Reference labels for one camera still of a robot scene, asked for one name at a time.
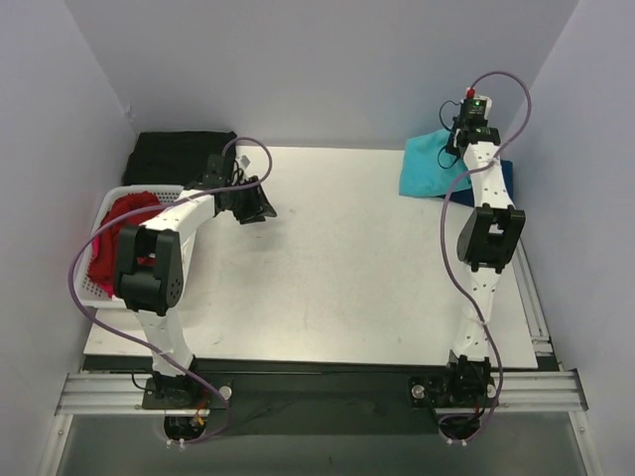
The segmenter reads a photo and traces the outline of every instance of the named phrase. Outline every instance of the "screw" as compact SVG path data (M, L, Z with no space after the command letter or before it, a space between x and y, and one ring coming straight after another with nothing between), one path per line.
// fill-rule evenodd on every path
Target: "screw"
M218 392L220 393L220 395L222 395L222 397L226 400L231 399L231 388L227 387L226 385L223 385L221 388L218 389Z
M413 397L417 400L422 399L423 397L426 396L426 389L424 388L423 385L415 385L412 390L411 390Z

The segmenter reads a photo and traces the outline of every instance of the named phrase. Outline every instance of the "blue cloth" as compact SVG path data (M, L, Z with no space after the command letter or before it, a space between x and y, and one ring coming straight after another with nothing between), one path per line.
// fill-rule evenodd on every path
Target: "blue cloth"
M437 154L447 144L449 132L439 129L437 132L425 136L415 137L406 142L404 163L399 177L399 194L404 196L437 196L443 198L451 183L467 167L463 161L458 161L448 170L439 167ZM441 152L439 162L449 167L454 156ZM514 199L514 165L510 161L501 161L503 178L509 197ZM454 189L451 201L467 206L474 206L471 180L464 178Z

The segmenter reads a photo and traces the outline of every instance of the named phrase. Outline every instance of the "black folded fabric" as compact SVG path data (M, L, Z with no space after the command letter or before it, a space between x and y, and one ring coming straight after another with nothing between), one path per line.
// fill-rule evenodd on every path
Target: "black folded fabric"
M200 180L210 154L220 155L233 132L143 132L128 158L124 185L165 183L187 185ZM236 146L227 151L236 157Z

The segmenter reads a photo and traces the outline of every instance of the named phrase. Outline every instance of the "gray floor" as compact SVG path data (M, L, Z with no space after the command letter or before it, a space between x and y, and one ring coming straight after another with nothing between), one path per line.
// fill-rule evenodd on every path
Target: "gray floor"
M76 416L59 476L583 475L566 414L499 414L466 448L422 436L232 436L166 449L155 416Z

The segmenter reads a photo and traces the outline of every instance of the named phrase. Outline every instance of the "teal fabric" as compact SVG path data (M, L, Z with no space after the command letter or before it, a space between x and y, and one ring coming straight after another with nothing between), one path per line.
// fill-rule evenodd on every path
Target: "teal fabric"
M400 195L444 195L454 179L467 171L467 167L461 160L448 170L439 167L437 154L447 144L448 137L447 130L439 129L432 134L408 139L399 177ZM439 156L439 161L444 167L449 167L453 160L454 157L445 152L441 152ZM471 180L464 178L454 191L463 191L471 187Z

